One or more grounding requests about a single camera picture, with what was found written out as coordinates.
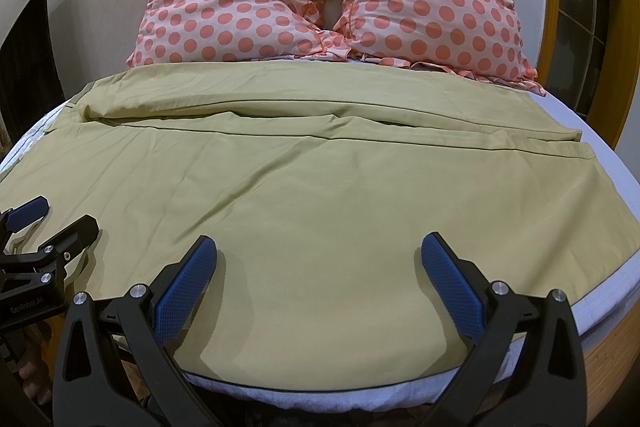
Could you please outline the person's left hand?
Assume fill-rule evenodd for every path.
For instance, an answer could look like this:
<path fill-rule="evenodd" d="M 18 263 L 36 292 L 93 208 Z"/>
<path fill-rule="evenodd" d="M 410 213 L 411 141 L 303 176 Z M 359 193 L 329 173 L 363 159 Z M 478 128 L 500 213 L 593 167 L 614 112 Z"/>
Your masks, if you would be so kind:
<path fill-rule="evenodd" d="M 25 329 L 25 351 L 17 362 L 18 375 L 28 399 L 38 405 L 46 405 L 52 398 L 49 367 L 42 358 L 43 339 L 36 326 Z"/>

